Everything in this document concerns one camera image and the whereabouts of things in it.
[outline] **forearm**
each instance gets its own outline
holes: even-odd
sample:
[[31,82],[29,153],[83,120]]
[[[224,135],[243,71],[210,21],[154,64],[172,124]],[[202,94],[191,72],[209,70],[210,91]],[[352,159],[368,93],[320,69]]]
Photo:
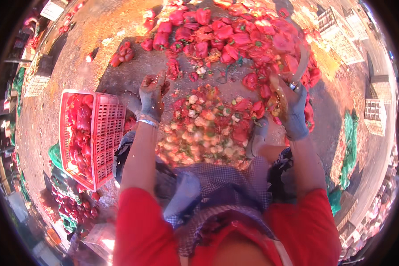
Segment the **forearm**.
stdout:
[[314,189],[326,189],[324,169],[309,136],[290,141],[294,158],[297,197],[303,198]]
[[120,191],[136,187],[154,196],[155,186],[155,145],[157,129],[139,122],[133,145],[122,170]]

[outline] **crate of red peppers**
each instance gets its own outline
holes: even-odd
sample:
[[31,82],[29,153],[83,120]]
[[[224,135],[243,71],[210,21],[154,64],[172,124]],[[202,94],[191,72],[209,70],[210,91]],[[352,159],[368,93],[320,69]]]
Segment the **crate of red peppers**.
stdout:
[[93,192],[112,178],[124,119],[125,106],[117,96],[64,89],[59,144],[65,172]]

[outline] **hand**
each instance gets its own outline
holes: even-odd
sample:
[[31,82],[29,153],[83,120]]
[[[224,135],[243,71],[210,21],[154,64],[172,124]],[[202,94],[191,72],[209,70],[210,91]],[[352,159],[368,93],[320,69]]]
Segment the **hand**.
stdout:
[[282,102],[286,101],[287,105],[286,114],[280,116],[281,123],[287,131],[287,138],[289,141],[301,140],[309,134],[304,114],[307,90],[300,83],[300,86],[293,91],[280,77],[279,86],[283,91],[282,98],[285,98]]
[[149,115],[156,121],[161,121],[161,114],[164,110],[162,96],[167,93],[169,83],[165,81],[165,71],[162,70],[155,77],[147,75],[139,88],[139,97],[142,102],[140,115]]

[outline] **red sleeve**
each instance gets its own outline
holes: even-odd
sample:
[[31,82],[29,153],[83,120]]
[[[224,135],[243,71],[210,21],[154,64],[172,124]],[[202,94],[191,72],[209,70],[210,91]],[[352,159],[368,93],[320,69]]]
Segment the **red sleeve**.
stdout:
[[118,204],[113,265],[180,265],[173,228],[148,192],[125,189]]
[[265,219],[295,266],[337,265],[341,243],[324,189],[309,192],[297,205],[272,204]]

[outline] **dirt floor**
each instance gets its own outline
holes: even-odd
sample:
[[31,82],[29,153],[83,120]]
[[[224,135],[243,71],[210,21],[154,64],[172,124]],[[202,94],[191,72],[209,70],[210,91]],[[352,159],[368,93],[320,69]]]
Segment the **dirt floor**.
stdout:
[[[319,5],[329,6],[328,3],[322,2],[318,1]],[[337,3],[337,1],[332,1],[331,5],[337,5]],[[273,4],[277,10],[282,7],[287,8],[292,14],[292,21],[299,26],[312,30],[317,28],[316,17],[319,8],[316,1],[274,0]],[[62,26],[63,19],[60,18],[57,21],[40,48],[42,53],[53,56],[52,77],[41,95],[23,98],[22,114],[17,122],[16,145],[31,195],[45,188],[43,171],[46,175],[50,175],[47,151],[50,146],[59,141],[59,106],[63,89],[106,92],[115,95],[122,95],[126,91],[137,93],[146,74],[155,74],[166,68],[165,64],[168,60],[163,52],[146,52],[140,45],[134,44],[142,14],[151,7],[159,11],[160,5],[161,1],[157,0],[140,1],[135,5],[133,1],[88,0],[85,6],[75,14],[72,19],[75,25],[68,33],[59,36],[58,28]],[[206,6],[211,6],[212,16],[223,14],[222,9],[213,6],[212,0],[205,0],[198,5],[198,7]],[[102,43],[107,38],[112,40],[109,43]],[[132,42],[135,57],[132,61],[113,68],[108,61],[124,41]],[[94,49],[98,49],[97,55],[91,63],[87,63],[85,56]],[[355,109],[357,115],[363,117],[366,93],[364,80],[366,80],[368,66],[366,62],[346,66],[332,50],[326,51],[326,46],[322,43],[314,43],[312,50],[316,55],[318,67],[323,72],[323,77],[314,88],[310,89],[316,121],[311,137],[323,162],[326,175],[337,184],[346,147],[344,114],[346,110],[350,112]],[[184,73],[194,70],[184,55],[179,56],[178,61]],[[200,84],[211,84],[218,86],[222,92],[223,101],[230,101],[237,95],[256,100],[257,94],[248,91],[240,84],[245,74],[251,71],[249,64],[250,62],[246,61],[243,67],[230,71],[229,76],[232,77],[233,82],[226,84],[217,82],[219,72],[224,71],[226,67],[221,63],[212,63],[211,70],[214,75],[204,80],[190,82],[186,74],[183,78],[171,82],[170,92],[163,99],[165,111],[162,125],[171,118],[170,105],[175,101],[171,94],[175,90],[184,95]],[[283,127],[274,124],[267,142],[283,145],[284,135]],[[367,158],[368,136],[363,120],[360,120],[358,128],[360,166],[364,165]],[[107,213],[105,217],[113,216],[117,199],[117,187],[114,181],[108,182],[99,190],[99,193],[103,195],[100,204],[103,206],[101,210]]]

